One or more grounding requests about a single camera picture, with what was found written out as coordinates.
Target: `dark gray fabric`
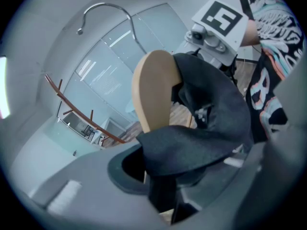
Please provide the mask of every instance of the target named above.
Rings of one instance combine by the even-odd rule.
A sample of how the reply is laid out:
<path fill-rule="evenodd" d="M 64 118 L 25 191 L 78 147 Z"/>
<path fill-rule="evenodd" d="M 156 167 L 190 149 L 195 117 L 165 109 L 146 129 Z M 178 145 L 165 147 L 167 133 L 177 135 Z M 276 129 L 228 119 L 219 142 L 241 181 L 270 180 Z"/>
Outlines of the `dark gray fabric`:
<path fill-rule="evenodd" d="M 249 110 L 237 87 L 195 56 L 174 58 L 183 83 L 173 89 L 172 99 L 190 110 L 197 128 L 166 126 L 137 136 L 150 176 L 194 170 L 228 156 L 241 144 L 252 144 Z"/>

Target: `graphic t-shirt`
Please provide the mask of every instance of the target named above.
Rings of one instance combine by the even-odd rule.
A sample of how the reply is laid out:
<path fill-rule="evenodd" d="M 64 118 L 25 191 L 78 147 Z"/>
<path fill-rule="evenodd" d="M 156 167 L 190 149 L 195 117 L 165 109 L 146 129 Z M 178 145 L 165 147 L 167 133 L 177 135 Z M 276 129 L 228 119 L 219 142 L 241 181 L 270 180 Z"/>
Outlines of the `graphic t-shirt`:
<path fill-rule="evenodd" d="M 305 35 L 283 0 L 241 0 L 245 14 L 255 20 L 261 57 L 246 94 L 255 143 L 287 127 L 287 117 L 273 93 L 296 66 L 305 48 Z"/>

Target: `wooden floor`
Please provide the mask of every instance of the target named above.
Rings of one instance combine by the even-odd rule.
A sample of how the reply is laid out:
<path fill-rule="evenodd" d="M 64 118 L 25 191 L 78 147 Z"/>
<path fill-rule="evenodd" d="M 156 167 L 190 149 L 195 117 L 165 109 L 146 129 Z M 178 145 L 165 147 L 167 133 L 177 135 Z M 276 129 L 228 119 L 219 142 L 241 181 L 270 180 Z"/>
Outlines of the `wooden floor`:
<path fill-rule="evenodd" d="M 252 74 L 255 70 L 256 64 L 248 63 L 248 62 L 242 62 L 237 61 L 236 62 L 237 70 L 235 73 L 235 79 L 238 80 L 237 86 L 242 93 L 243 96 L 245 96 L 246 92 L 244 91 L 245 88 L 248 87 L 249 82 L 251 80 Z M 169 118 L 170 125 L 183 125 L 185 126 L 187 123 L 189 110 L 183 106 L 179 105 L 178 103 L 175 103 L 171 107 L 171 113 Z M 194 118 L 192 119 L 191 127 L 195 128 L 196 123 L 194 121 Z M 131 126 L 123 135 L 121 135 L 119 138 L 126 142 L 134 141 L 135 138 L 142 132 L 142 127 L 139 122 L 136 122 L 133 126 Z M 118 142 L 115 142 L 111 139 L 108 139 L 104 142 L 103 146 L 105 148 L 113 147 L 115 145 L 119 144 Z"/>

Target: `black cloth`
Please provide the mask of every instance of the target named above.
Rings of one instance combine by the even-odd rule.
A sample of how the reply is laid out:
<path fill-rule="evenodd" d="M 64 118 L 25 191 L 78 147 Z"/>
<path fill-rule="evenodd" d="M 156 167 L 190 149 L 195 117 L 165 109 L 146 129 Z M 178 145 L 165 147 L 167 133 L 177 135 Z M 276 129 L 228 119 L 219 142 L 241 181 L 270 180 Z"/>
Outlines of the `black cloth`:
<path fill-rule="evenodd" d="M 283 0 L 240 0 L 255 20 L 262 51 L 246 94 L 255 143 L 286 128 L 287 117 L 273 90 L 302 56 L 305 35 Z"/>
<path fill-rule="evenodd" d="M 237 87 L 195 56 L 176 54 L 174 59 L 182 83 L 173 89 L 172 100 L 189 109 L 197 128 L 166 126 L 137 136 L 150 176 L 195 170 L 227 157 L 241 144 L 252 144 L 248 107 Z"/>

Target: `person's arm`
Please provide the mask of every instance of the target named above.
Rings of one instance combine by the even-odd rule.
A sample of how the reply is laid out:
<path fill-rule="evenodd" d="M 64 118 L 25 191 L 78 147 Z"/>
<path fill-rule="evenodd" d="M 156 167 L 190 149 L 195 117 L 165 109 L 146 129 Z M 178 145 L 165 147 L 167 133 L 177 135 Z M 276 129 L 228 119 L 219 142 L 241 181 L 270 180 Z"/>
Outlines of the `person's arm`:
<path fill-rule="evenodd" d="M 254 20 L 249 20 L 241 46 L 252 46 L 259 43 L 260 41 L 257 33 L 256 23 Z"/>

